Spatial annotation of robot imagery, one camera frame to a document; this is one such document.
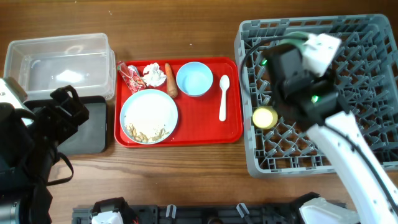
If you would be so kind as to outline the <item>yellow cup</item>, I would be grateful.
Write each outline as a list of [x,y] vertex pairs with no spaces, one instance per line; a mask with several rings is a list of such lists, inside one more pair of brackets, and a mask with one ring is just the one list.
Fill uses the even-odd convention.
[[274,127],[278,120],[276,110],[271,106],[261,106],[254,110],[252,121],[254,125],[261,129],[270,129]]

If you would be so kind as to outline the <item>light blue bowl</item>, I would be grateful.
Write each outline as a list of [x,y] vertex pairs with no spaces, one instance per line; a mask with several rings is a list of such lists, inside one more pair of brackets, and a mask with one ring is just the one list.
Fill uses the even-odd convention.
[[176,75],[179,90],[191,97],[204,95],[213,84],[213,73],[201,62],[188,62],[181,66]]

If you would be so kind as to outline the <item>light blue plate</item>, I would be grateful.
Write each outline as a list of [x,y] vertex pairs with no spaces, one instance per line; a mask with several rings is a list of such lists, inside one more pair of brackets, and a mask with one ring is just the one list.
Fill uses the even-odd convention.
[[125,125],[132,123],[135,126],[162,126],[170,133],[157,143],[166,140],[177,127],[178,109],[174,100],[166,93],[147,89],[131,95],[123,104],[119,115],[123,133],[128,140],[135,142],[127,133]]

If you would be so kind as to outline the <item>white tissue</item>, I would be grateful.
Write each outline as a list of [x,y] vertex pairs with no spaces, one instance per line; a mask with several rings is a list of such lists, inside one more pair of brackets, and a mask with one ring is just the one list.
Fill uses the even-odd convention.
[[160,69],[158,63],[151,63],[143,70],[143,81],[147,86],[158,87],[166,81],[166,74]]

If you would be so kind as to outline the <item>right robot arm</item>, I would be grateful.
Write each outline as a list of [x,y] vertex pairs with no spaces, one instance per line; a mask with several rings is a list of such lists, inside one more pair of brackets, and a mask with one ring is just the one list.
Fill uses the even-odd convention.
[[262,53],[272,106],[295,121],[326,155],[346,187],[361,223],[397,223],[397,187],[364,140],[335,86],[335,72],[305,68],[299,48],[282,44]]

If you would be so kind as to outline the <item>orange carrot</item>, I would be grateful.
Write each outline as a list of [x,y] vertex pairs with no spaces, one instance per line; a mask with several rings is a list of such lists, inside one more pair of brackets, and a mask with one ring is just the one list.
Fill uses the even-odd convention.
[[176,98],[178,96],[177,83],[169,63],[165,64],[165,74],[167,76],[167,94],[171,98]]

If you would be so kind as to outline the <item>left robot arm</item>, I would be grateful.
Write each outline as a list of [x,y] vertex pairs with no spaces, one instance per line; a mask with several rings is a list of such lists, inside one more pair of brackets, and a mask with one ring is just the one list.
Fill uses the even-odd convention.
[[48,187],[70,181],[49,180],[53,165],[66,155],[58,145],[73,136],[89,118],[74,87],[50,94],[57,102],[35,113],[1,103],[1,223],[51,223]]

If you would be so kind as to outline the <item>white plastic spoon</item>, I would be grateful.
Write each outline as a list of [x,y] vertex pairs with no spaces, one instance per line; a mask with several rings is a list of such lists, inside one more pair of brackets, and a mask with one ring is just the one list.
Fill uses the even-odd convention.
[[226,120],[226,92],[230,86],[230,80],[227,75],[223,75],[220,79],[220,89],[221,89],[221,102],[219,111],[219,120]]

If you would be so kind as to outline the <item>peanut food scraps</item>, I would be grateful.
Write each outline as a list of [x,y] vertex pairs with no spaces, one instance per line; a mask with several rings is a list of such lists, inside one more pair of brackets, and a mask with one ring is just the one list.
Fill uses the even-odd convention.
[[125,125],[127,133],[135,142],[155,144],[167,137],[170,133],[162,126],[135,126],[132,123]]

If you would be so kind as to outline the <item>red candy wrapper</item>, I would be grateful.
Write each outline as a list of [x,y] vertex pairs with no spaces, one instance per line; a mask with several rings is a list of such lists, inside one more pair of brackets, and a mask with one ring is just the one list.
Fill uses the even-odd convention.
[[122,76],[128,89],[132,94],[146,89],[146,83],[141,78],[138,69],[133,65],[126,65],[124,61],[119,61],[117,71]]

